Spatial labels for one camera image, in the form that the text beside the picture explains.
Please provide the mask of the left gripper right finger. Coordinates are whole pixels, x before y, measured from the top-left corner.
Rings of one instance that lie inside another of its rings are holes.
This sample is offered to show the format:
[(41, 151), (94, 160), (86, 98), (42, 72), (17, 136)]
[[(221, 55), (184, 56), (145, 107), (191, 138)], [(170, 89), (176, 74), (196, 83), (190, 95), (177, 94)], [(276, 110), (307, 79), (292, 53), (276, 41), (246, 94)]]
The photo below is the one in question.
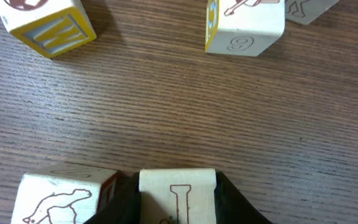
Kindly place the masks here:
[(272, 224), (221, 171), (216, 173), (214, 204), (217, 224)]

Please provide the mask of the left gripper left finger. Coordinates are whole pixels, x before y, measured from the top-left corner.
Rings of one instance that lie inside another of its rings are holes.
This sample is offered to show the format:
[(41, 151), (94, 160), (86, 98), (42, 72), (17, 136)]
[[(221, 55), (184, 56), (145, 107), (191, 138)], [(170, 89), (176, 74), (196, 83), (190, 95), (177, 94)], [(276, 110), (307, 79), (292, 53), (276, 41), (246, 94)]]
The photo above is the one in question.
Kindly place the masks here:
[(139, 174), (134, 173), (113, 199), (85, 224), (139, 224), (142, 199)]

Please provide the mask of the wooden block green side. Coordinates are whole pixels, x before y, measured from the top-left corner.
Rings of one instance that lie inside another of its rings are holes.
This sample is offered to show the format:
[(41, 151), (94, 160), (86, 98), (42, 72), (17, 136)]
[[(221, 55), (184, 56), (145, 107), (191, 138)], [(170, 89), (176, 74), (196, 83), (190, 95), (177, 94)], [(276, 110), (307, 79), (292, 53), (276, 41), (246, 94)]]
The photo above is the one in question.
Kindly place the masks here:
[(216, 171), (142, 169), (140, 222), (143, 224), (216, 224)]

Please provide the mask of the wooden block bear drawing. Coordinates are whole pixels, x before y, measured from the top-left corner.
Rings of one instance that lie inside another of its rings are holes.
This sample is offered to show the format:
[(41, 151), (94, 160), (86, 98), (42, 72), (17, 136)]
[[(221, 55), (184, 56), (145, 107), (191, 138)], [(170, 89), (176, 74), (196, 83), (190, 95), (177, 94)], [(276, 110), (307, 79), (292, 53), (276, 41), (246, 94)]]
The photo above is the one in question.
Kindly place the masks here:
[(25, 173), (12, 224), (81, 224), (115, 194), (118, 171), (62, 162)]

